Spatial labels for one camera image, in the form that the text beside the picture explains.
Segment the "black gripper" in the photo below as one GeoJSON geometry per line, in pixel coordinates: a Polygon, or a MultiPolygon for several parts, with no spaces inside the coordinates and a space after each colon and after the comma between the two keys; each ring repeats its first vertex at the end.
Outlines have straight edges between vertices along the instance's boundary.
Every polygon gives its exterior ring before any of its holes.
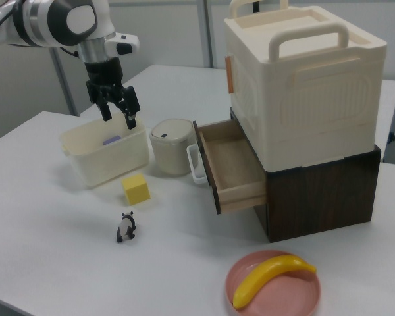
{"type": "Polygon", "coordinates": [[[89,80],[86,82],[90,101],[95,103],[104,121],[112,119],[108,101],[118,103],[129,130],[136,127],[140,104],[132,86],[122,85],[123,71],[118,57],[97,63],[84,63],[89,80]]]}

